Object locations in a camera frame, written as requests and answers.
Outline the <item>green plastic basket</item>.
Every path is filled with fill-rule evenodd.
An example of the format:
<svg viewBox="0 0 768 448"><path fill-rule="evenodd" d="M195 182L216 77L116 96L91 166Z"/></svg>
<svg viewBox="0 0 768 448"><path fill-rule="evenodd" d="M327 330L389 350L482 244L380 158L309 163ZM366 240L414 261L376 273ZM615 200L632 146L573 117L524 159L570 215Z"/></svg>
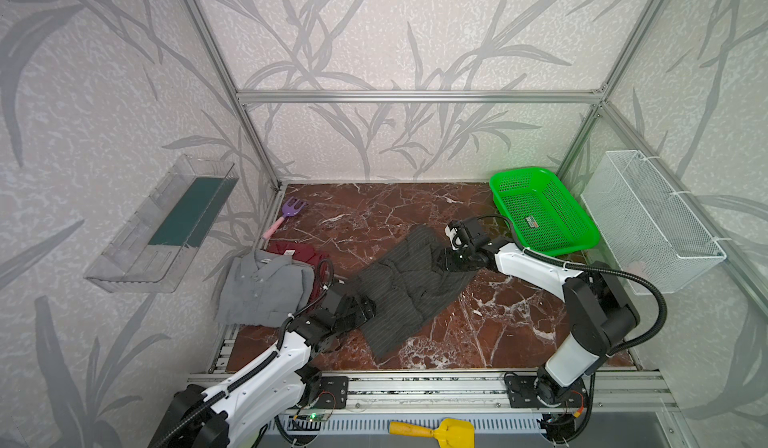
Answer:
<svg viewBox="0 0 768 448"><path fill-rule="evenodd" d="M500 172L489 186L523 246L559 257L598 245L597 226L553 172L539 167Z"/></svg>

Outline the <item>dark grey striped shirt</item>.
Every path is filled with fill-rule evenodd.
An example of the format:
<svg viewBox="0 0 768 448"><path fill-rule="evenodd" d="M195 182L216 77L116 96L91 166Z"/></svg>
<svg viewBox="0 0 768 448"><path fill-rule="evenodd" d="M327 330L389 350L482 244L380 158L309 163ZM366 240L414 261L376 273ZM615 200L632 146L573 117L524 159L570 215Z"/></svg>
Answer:
<svg viewBox="0 0 768 448"><path fill-rule="evenodd" d="M447 269L446 246L427 225L415 226L378 260L348 280L375 305L361 331L376 360L400 349L457 300L477 273Z"/></svg>

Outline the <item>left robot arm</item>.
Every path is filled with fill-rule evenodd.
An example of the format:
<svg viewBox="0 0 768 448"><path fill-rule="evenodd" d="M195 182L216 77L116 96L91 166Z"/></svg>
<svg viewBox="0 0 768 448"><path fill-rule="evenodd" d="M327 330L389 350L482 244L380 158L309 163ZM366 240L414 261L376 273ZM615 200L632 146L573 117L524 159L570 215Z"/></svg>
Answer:
<svg viewBox="0 0 768 448"><path fill-rule="evenodd" d="M288 315L276 342L244 368L209 388L190 384L176 393L149 445L239 447L256 440L275 417L320 396L311 360L376 311L374 301L346 286L326 289Z"/></svg>

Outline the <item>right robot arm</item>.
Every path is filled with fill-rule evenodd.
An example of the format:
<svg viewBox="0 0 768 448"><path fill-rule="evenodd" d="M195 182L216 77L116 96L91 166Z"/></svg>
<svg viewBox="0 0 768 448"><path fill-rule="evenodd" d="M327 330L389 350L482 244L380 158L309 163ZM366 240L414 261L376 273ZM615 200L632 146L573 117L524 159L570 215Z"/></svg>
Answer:
<svg viewBox="0 0 768 448"><path fill-rule="evenodd" d="M565 313L568 333L535 378L521 391L541 406L558 407L586 375L597 371L640 322L616 275L602 265L567 267L511 239L492 239L484 231L458 225L445 229L449 247L443 263L450 271L493 271L517 278L555 298Z"/></svg>

